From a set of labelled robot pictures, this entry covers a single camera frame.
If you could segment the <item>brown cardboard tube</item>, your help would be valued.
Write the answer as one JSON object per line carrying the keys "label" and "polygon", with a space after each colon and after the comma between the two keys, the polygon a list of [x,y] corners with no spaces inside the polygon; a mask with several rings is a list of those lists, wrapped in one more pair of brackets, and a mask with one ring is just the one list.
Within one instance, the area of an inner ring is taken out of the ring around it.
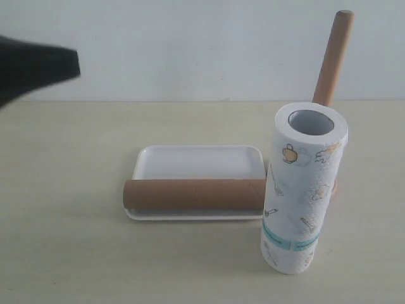
{"label": "brown cardboard tube", "polygon": [[140,210],[261,210],[265,179],[127,180],[123,206]]}

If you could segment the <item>white printed paper towel roll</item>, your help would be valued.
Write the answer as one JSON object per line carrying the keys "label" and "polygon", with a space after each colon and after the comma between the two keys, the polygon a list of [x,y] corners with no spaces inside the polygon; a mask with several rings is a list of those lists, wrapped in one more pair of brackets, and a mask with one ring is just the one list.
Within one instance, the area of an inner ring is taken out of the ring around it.
{"label": "white printed paper towel roll", "polygon": [[304,272],[315,254],[348,140],[346,120],[311,102],[275,115],[261,228],[261,253],[283,274]]}

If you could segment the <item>wooden paper towel holder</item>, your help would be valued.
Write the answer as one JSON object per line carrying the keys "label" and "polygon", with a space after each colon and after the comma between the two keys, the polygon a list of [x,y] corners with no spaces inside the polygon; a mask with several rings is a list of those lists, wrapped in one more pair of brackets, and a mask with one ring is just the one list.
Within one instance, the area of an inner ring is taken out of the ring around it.
{"label": "wooden paper towel holder", "polygon": [[332,104],[353,20],[354,13],[350,10],[340,10],[335,14],[312,98],[313,103],[323,106]]}

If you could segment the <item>white rectangular tray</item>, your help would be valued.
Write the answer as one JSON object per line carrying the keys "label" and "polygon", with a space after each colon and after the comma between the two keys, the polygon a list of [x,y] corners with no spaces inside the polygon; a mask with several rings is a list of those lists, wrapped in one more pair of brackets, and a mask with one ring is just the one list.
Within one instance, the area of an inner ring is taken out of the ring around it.
{"label": "white rectangular tray", "polygon": [[[259,149],[248,145],[155,145],[141,150],[133,180],[266,178]],[[256,220],[263,209],[157,209],[124,208],[132,220]]]}

